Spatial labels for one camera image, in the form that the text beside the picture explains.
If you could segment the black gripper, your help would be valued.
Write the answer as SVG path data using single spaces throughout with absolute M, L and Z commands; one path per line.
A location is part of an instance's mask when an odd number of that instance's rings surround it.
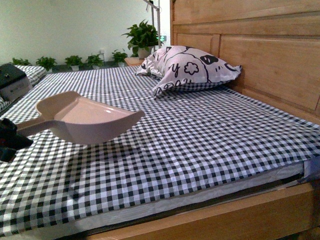
M 0 121 L 0 161 L 10 162 L 18 150 L 28 148 L 33 141 L 17 133 L 18 127 L 9 119 Z

